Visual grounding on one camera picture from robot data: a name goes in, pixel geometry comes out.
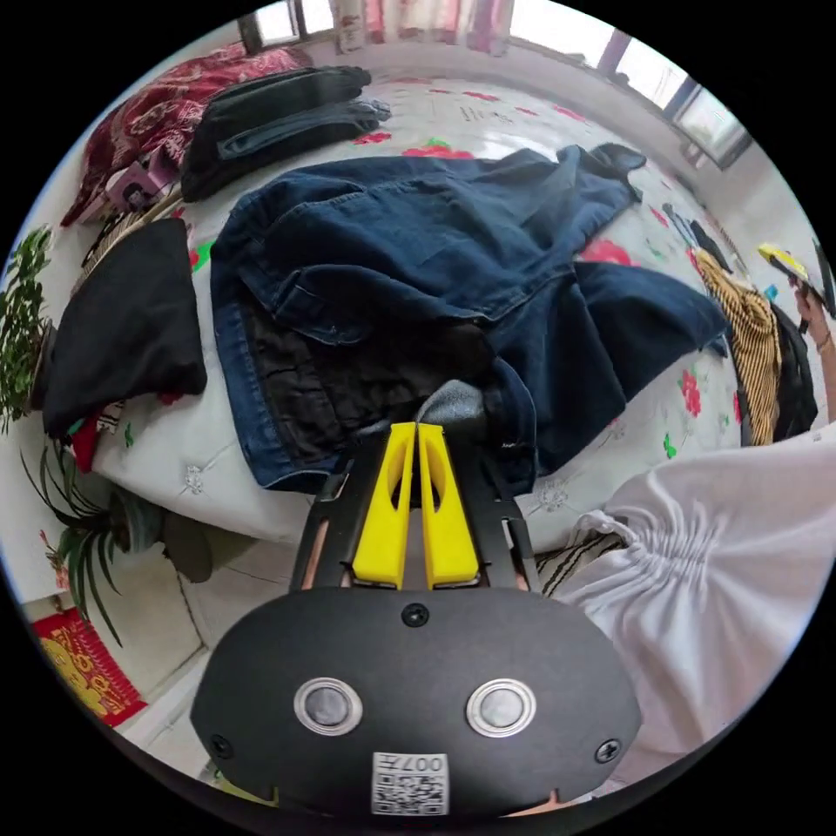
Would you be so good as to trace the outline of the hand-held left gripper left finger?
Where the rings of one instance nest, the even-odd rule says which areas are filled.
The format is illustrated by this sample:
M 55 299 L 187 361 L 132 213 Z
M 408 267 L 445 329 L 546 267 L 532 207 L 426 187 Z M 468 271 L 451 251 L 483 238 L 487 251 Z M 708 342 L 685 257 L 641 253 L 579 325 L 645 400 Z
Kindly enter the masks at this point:
M 359 584 L 403 584 L 417 425 L 392 425 L 373 467 L 372 490 L 354 552 L 352 571 Z

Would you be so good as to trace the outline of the person's right hand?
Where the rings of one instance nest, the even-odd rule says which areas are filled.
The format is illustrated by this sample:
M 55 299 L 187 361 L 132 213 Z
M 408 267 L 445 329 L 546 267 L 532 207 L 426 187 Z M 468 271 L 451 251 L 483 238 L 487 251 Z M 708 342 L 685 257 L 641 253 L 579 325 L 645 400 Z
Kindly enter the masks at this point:
M 821 349 L 831 338 L 831 331 L 819 297 L 808 285 L 799 286 L 794 295 L 799 314 L 807 324 L 807 331 L 817 349 Z

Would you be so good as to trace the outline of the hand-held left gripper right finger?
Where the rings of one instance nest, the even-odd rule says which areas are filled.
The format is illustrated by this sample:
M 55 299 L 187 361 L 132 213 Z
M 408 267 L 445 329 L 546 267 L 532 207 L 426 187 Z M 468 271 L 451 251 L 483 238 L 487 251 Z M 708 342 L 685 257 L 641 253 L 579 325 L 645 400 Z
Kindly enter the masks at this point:
M 480 564 L 443 428 L 420 423 L 422 540 L 429 587 L 472 585 Z

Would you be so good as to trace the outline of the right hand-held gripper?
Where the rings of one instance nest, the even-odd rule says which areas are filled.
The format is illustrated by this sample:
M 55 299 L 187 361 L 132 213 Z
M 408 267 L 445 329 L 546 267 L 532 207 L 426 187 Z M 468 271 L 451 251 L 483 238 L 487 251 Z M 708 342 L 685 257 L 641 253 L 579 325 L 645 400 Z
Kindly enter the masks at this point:
M 800 289 L 805 295 L 811 294 L 822 306 L 825 305 L 825 299 L 819 291 L 819 286 L 807 268 L 789 252 L 773 244 L 764 243 L 758 246 L 758 254 L 770 266 L 784 274 L 794 287 Z

